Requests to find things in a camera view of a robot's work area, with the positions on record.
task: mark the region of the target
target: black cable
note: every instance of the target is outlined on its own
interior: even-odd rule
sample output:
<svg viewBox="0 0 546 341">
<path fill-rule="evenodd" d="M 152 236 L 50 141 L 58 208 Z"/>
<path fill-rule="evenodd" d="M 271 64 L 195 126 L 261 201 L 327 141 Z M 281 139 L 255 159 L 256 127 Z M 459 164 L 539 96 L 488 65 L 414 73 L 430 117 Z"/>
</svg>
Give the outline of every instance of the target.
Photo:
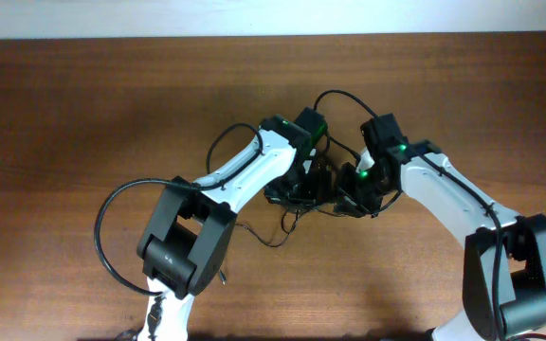
<svg viewBox="0 0 546 341">
<path fill-rule="evenodd" d="M 235 128 L 238 128 L 238 127 L 246 127 L 248 128 L 249 130 L 252 131 L 252 133 L 254 133 L 256 135 L 256 137 L 258 138 L 258 143 L 259 145 L 261 146 L 261 150 L 260 152 L 262 152 L 262 146 L 263 146 L 263 137 L 261 136 L 261 134 L 256 130 L 256 128 L 252 127 L 251 125 L 247 124 L 247 123 L 235 123 L 233 124 L 232 126 L 226 128 L 222 133 L 220 133 L 218 135 L 218 137 L 216 137 L 216 139 L 214 140 L 214 142 L 212 142 L 211 146 L 209 146 L 209 150 L 208 150 L 208 154 L 206 155 L 206 172 L 208 174 L 210 174 L 210 171 L 209 171 L 209 160 L 211 159 L 212 157 L 212 152 L 214 151 L 214 148 L 216 147 L 216 145 L 218 145 L 218 142 L 220 142 L 223 137 L 225 137 L 225 135 L 227 135 L 228 133 L 230 133 L 233 129 Z"/>
<path fill-rule="evenodd" d="M 539 334 L 539 333 L 526 333 L 522 335 L 517 335 L 513 337 L 509 337 L 507 341 L 528 341 L 528 340 L 545 340 L 546 341 L 546 335 Z"/>
<path fill-rule="evenodd" d="M 399 197 L 400 197 L 401 195 L 402 195 L 402 192 L 401 192 L 400 190 L 396 191 L 396 192 L 395 192 L 395 195 L 393 195 L 393 196 L 391 197 L 391 199 L 390 199 L 385 205 L 383 205 L 381 208 L 377 209 L 376 211 L 370 212 L 370 213 L 368 213 L 368 214 L 374 215 L 374 214 L 379 214 L 379 213 L 383 212 L 384 210 L 386 210 L 386 209 L 388 209 L 389 207 L 391 207 L 391 205 L 393 205 L 393 204 L 397 201 L 397 199 L 399 199 Z"/>
<path fill-rule="evenodd" d="M 335 217 L 335 218 L 349 217 L 348 215 L 345 215 L 345 214 L 338 214 L 338 213 L 335 213 L 335 212 L 328 212 L 328 211 L 321 210 L 319 208 L 318 208 L 318 212 L 322 213 L 322 214 L 325 214 L 325 215 L 328 215 L 330 217 Z"/>
<path fill-rule="evenodd" d="M 317 107 L 319 105 L 319 102 L 321 99 L 323 99 L 328 94 L 340 94 L 344 95 L 346 97 L 349 97 L 350 99 L 353 99 L 356 103 L 361 105 L 362 108 L 364 108 L 372 117 L 373 119 L 377 120 L 379 123 L 381 123 L 384 126 L 387 126 L 389 130 L 392 132 L 392 129 L 387 125 L 385 121 L 380 119 L 378 115 L 361 99 L 356 97 L 355 95 L 346 92 L 344 90 L 328 90 L 321 93 L 318 98 L 315 101 L 315 104 L 313 105 L 314 110 L 317 110 Z M 446 176 L 448 179 L 450 179 L 452 182 L 454 182 L 456 185 L 458 185 L 460 188 L 465 190 L 471 197 L 473 197 L 485 210 L 486 216 L 489 216 L 492 222 L 494 223 L 494 226 L 496 228 L 496 250 L 494 255 L 494 264 L 492 269 L 492 305 L 493 305 L 493 311 L 494 311 L 494 319 L 495 319 L 495 325 L 497 329 L 497 334 L 499 335 L 500 341 L 506 341 L 504 336 L 504 329 L 502 327 L 502 317 L 501 317 L 501 308 L 499 304 L 499 272 L 501 269 L 501 253 L 502 253 L 502 227 L 501 223 L 499 222 L 499 218 L 497 217 L 497 214 L 495 213 L 494 209 L 492 208 L 492 204 L 488 204 L 485 202 L 485 200 L 472 188 L 467 186 L 465 183 L 463 183 L 461 180 L 456 178 L 451 173 L 447 172 L 443 167 L 440 167 L 436 165 L 433 161 L 431 161 L 428 157 L 420 154 L 417 152 L 409 143 L 404 139 L 401 135 L 396 135 L 395 138 L 398 142 L 405 145 L 412 153 L 419 156 L 423 161 L 425 161 L 427 164 L 429 164 L 434 170 L 439 172 L 440 176 Z"/>
<path fill-rule="evenodd" d="M 235 224 L 236 226 L 241 226 L 243 228 L 245 228 L 249 233 L 251 233 L 254 237 L 256 237 L 256 239 L 258 239 L 259 242 L 261 242 L 262 245 L 266 246 L 266 247 L 271 247 L 271 248 L 277 248 L 277 247 L 280 247 L 282 245 L 285 244 L 285 242 L 288 240 L 288 238 L 290 237 L 290 234 L 292 234 L 292 232 L 294 232 L 294 230 L 296 229 L 296 226 L 297 226 L 297 223 L 299 221 L 299 217 L 298 217 L 298 212 L 297 212 L 297 218 L 295 218 L 294 220 L 294 223 L 292 223 L 292 228 L 290 228 L 289 231 L 286 231 L 285 228 L 284 228 L 284 224 L 283 224 L 283 221 L 285 219 L 285 216 L 287 215 L 287 213 L 289 212 L 289 209 L 287 209 L 283 215 L 282 215 L 282 231 L 285 233 L 285 237 L 282 239 L 281 242 L 278 242 L 278 243 L 273 243 L 273 242 L 268 242 L 266 240 L 264 240 L 261 236 L 258 235 L 258 233 L 256 233 L 248 224 Z"/>
<path fill-rule="evenodd" d="M 338 142 L 338 140 L 336 140 L 335 138 L 333 138 L 333 137 L 331 137 L 331 136 L 329 136 L 329 137 L 330 137 L 330 140 L 331 140 L 332 142 L 334 142 L 337 146 L 339 146 L 339 147 L 342 148 L 343 150 L 349 152 L 349 154 L 351 154 L 351 155 L 355 158 L 355 160 L 356 160 L 357 162 L 359 162 L 359 161 L 361 160 L 361 156 L 359 155 L 358 152 L 356 152 L 356 151 L 352 150 L 351 148 L 345 146 L 344 144 Z"/>
<path fill-rule="evenodd" d="M 158 179 L 158 178 L 144 178 L 144 179 L 136 179 L 136 180 L 133 180 L 133 181 L 130 181 L 130 182 L 127 182 L 119 187 L 117 187 L 115 190 L 113 190 L 109 196 L 104 200 L 104 203 L 102 203 L 102 206 L 100 207 L 100 210 L 99 210 L 99 213 L 96 217 L 96 222 L 94 223 L 94 246 L 96 247 L 96 253 L 97 255 L 99 256 L 99 259 L 100 259 L 100 262 L 102 263 L 102 265 L 104 265 L 104 268 L 109 272 L 109 274 L 111 274 L 111 276 L 116 280 L 118 281 L 119 283 L 123 284 L 124 286 L 130 288 L 131 290 L 139 293 L 139 294 L 143 294 L 143 295 L 147 295 L 147 296 L 159 296 L 161 295 L 162 293 L 161 292 L 152 292 L 152 291 L 149 291 L 149 290 L 146 290 L 146 289 L 142 289 L 138 286 L 136 286 L 134 283 L 130 282 L 129 280 L 127 280 L 126 278 L 124 278 L 122 275 L 120 275 L 116 270 L 115 268 L 113 267 L 113 265 L 111 264 L 111 262 L 106 258 L 106 256 L 104 256 L 104 251 L 102 250 L 102 244 L 100 242 L 100 227 L 102 225 L 102 220 L 104 218 L 104 213 L 106 212 L 107 208 L 111 205 L 111 203 L 113 202 L 113 200 L 120 194 L 122 193 L 124 190 L 128 189 L 128 188 L 132 188 L 134 186 L 138 186 L 138 185 L 145 185 L 145 184 L 159 184 L 159 185 L 165 185 L 165 186 L 172 186 L 172 187 L 176 187 L 176 188 L 184 188 L 184 189 L 189 189 L 189 190 L 211 190 L 211 189 L 216 189 L 216 188 L 220 188 L 221 186 L 223 186 L 225 183 L 227 183 L 228 181 L 230 181 L 232 178 L 234 178 L 235 176 L 237 176 L 237 174 L 239 174 L 240 172 L 242 172 L 247 166 L 249 166 L 250 163 L 252 163 L 262 152 L 263 152 L 263 137 L 261 136 L 261 134 L 258 132 L 258 130 L 256 130 L 256 128 L 252 127 L 251 125 L 249 124 L 246 124 L 246 123 L 237 123 L 237 124 L 234 124 L 230 127 L 228 127 L 227 129 L 225 129 L 223 131 L 223 133 L 218 136 L 216 138 L 216 140 L 214 141 L 214 144 L 212 145 L 212 147 L 210 148 L 210 152 L 211 153 L 211 150 L 213 149 L 213 147 L 220 141 L 220 139 L 222 137 L 224 137 L 228 132 L 230 132 L 231 130 L 239 127 L 239 126 L 244 126 L 244 127 L 247 127 L 249 128 L 252 132 L 254 132 L 254 134 L 257 136 L 258 138 L 258 142 L 259 142 L 259 146 L 258 146 L 258 149 L 255 151 L 254 155 L 252 155 L 245 163 L 244 165 L 242 165 L 238 170 L 236 170 L 234 173 L 232 173 L 231 175 L 217 181 L 216 183 L 212 184 L 212 185 L 206 185 L 206 186 L 202 186 L 202 185 L 199 185 L 199 184 L 196 184 L 196 183 L 192 183 L 190 185 L 186 185 L 186 184 L 181 184 L 181 183 L 177 183 L 177 182 L 174 182 L 174 181 L 170 181 L 170 180 L 166 180 L 166 179 Z"/>
</svg>

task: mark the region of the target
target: white robotic arm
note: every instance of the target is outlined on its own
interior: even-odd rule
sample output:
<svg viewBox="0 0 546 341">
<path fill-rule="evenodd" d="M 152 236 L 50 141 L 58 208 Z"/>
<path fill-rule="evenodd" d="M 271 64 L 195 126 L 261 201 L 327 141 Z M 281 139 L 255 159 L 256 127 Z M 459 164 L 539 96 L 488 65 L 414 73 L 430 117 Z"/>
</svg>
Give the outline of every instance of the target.
<svg viewBox="0 0 546 341">
<path fill-rule="evenodd" d="M 259 130 L 263 141 L 262 152 L 222 187 L 202 190 L 196 196 L 190 191 L 183 191 L 182 188 L 166 188 L 162 192 L 154 215 L 137 248 L 138 255 L 145 260 L 143 272 L 149 277 L 150 291 L 162 294 L 150 297 L 145 324 L 137 336 L 138 341 L 187 339 L 187 324 L 194 297 L 218 272 L 237 213 L 267 184 L 287 174 L 293 166 L 301 164 L 312 151 L 317 139 L 321 137 L 320 128 L 317 126 L 309 133 L 300 135 L 304 133 L 302 126 L 299 128 L 280 117 L 271 121 Z M 541 273 L 543 267 L 546 268 L 546 218 L 536 216 L 524 219 L 516 211 L 495 203 L 458 173 L 448 158 L 439 151 L 428 150 L 425 154 L 425 157 L 436 166 L 433 167 L 418 154 L 408 155 L 406 152 L 400 155 L 399 151 L 403 153 L 405 145 L 395 144 L 384 149 L 379 148 L 378 144 L 384 142 L 384 134 L 380 132 L 380 127 L 368 124 L 372 125 L 371 122 L 367 122 L 362 126 L 362 134 L 367 145 L 365 151 L 369 151 L 368 154 L 375 157 L 369 158 L 367 162 L 358 163 L 357 168 L 353 168 L 353 175 L 355 171 L 362 174 L 373 170 L 386 179 L 380 183 L 371 182 L 376 188 L 380 188 L 380 184 L 385 186 L 381 189 L 383 195 L 393 189 L 401 190 L 425 206 L 461 246 L 466 248 L 464 291 L 469 290 L 470 295 L 483 303 L 492 295 L 488 284 L 493 273 L 490 264 L 494 259 L 494 252 L 490 252 L 492 249 L 490 234 L 482 231 L 496 232 L 494 222 L 486 214 L 494 204 L 493 209 L 501 228 L 503 231 L 508 229 L 510 235 L 505 243 L 507 251 L 516 256 L 516 259 L 527 260 L 529 264 L 525 273 L 514 276 L 509 274 L 507 258 L 500 258 L 500 272 L 503 273 L 500 277 L 500 286 L 503 288 L 501 303 L 505 321 L 503 333 L 515 335 L 546 325 L 546 272 Z M 299 132 L 298 135 L 288 133 L 293 129 L 302 133 Z M 315 130 L 318 130 L 318 138 L 312 139 L 310 134 Z M 197 179 L 194 183 L 207 187 L 226 179 L 258 151 L 259 142 L 255 138 L 222 168 Z M 381 161 L 384 161 L 385 167 L 392 169 L 391 173 L 395 175 L 388 176 L 386 170 L 382 171 Z M 473 194 L 461 188 L 456 181 L 442 176 L 439 168 L 469 187 L 488 207 L 482 206 Z M 352 184 L 360 186 L 360 183 L 355 181 Z M 350 196 L 348 191 L 343 190 L 343 195 Z M 380 202 L 376 201 L 371 203 L 380 205 Z M 377 210 L 370 208 L 368 210 L 371 213 L 367 214 L 373 216 L 378 213 Z M 179 225 L 176 221 L 177 216 L 193 217 L 200 222 L 203 228 L 199 238 Z M 533 284 L 529 278 L 533 274 L 544 277 L 544 280 L 541 281 L 539 278 L 538 282 Z M 465 309 L 433 330 L 429 339 L 432 341 L 496 339 L 496 333 L 490 329 L 494 329 L 494 326 L 490 327 L 489 306 L 481 305 L 480 302 L 473 303 L 473 299 L 475 298 L 465 299 L 464 296 Z"/>
<path fill-rule="evenodd" d="M 487 204 L 494 204 L 497 216 L 503 227 L 514 224 L 519 214 L 496 203 L 479 188 L 468 181 L 452 166 L 447 156 L 442 153 L 426 155 L 436 165 L 459 178 L 464 184 L 475 190 Z M 494 223 L 486 215 L 482 207 L 464 189 L 445 176 L 440 176 L 437 170 L 419 157 L 413 158 L 401 167 L 402 190 L 412 199 L 426 207 L 440 223 L 447 228 L 457 242 L 464 248 L 467 236 L 474 234 L 479 228 L 495 229 Z M 508 267 L 507 258 L 501 259 L 501 267 Z M 473 329 L 464 311 L 433 331 L 434 341 L 483 341 Z"/>
<path fill-rule="evenodd" d="M 235 213 L 238 213 L 266 184 L 284 175 L 295 161 L 297 150 L 286 138 L 274 131 L 261 129 L 259 133 L 264 144 L 261 155 L 223 187 L 202 192 L 215 203 L 228 204 Z M 257 151 L 258 139 L 255 137 L 223 167 L 195 180 L 195 183 L 202 186 L 216 183 L 239 169 Z M 162 292 L 163 295 L 149 298 L 145 323 L 137 340 L 186 340 L 187 323 L 194 296 L 188 294 L 184 298 L 176 298 L 174 292 L 160 280 L 147 278 L 147 282 L 150 291 Z"/>
</svg>

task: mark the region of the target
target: black bracket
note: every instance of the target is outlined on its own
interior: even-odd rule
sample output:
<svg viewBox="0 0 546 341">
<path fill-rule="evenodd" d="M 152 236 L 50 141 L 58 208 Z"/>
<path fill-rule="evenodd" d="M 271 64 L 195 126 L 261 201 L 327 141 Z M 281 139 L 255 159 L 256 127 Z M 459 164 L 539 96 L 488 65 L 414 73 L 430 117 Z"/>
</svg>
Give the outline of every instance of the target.
<svg viewBox="0 0 546 341">
<path fill-rule="evenodd" d="M 174 182 L 188 184 L 180 177 Z M 178 217 L 202 222 L 199 235 Z M 237 214 L 201 192 L 167 186 L 145 228 L 136 253 L 142 272 L 170 287 L 177 298 L 201 293 L 218 273 L 227 253 Z"/>
<path fill-rule="evenodd" d="M 277 115 L 263 120 L 261 128 L 286 138 L 297 150 L 290 169 L 264 187 L 264 197 L 270 204 L 300 209 L 318 202 L 321 196 L 331 195 L 331 190 L 326 188 L 332 186 L 331 174 L 319 170 L 317 160 L 309 170 L 303 166 L 328 130 L 323 115 L 311 108 L 304 108 L 294 122 Z"/>
<path fill-rule="evenodd" d="M 392 191 L 401 191 L 401 167 L 418 153 L 440 153 L 440 149 L 428 141 L 409 146 L 402 144 L 408 139 L 402 134 L 395 116 L 385 114 L 379 119 L 366 121 L 360 127 L 361 134 L 374 165 L 369 170 L 356 173 L 355 167 L 345 163 L 337 175 L 335 191 L 338 202 L 334 212 L 361 218 L 377 216 L 383 197 Z"/>
<path fill-rule="evenodd" d="M 464 246 L 463 305 L 473 328 L 484 340 L 498 338 L 492 311 L 492 269 L 496 231 L 482 228 L 467 236 Z M 546 217 L 518 217 L 502 229 L 503 248 L 523 270 L 509 272 L 503 257 L 499 272 L 499 304 L 506 337 L 546 325 Z"/>
</svg>

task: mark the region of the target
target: wooden table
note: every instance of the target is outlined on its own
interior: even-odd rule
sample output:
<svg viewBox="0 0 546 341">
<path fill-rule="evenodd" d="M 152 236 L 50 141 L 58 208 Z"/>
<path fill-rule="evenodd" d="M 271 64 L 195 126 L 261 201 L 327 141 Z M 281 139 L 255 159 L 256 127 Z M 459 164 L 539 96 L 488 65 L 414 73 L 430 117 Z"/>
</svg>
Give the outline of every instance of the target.
<svg viewBox="0 0 546 341">
<path fill-rule="evenodd" d="M 546 33 L 0 41 L 0 340 L 140 326 L 146 298 L 94 252 L 104 197 L 137 177 L 199 177 L 225 127 L 292 119 L 329 88 L 394 112 L 499 202 L 546 213 Z M 320 110 L 334 137 L 363 147 L 363 110 L 341 97 Z M 249 139 L 231 134 L 214 166 Z M 123 194 L 103 227 L 107 256 L 139 284 L 137 239 L 160 191 Z M 258 195 L 239 220 L 279 238 L 281 213 Z M 195 300 L 191 332 L 384 335 L 461 307 L 462 250 L 408 197 L 374 220 L 307 216 L 279 249 L 237 229 L 223 269 L 227 286 Z"/>
</svg>

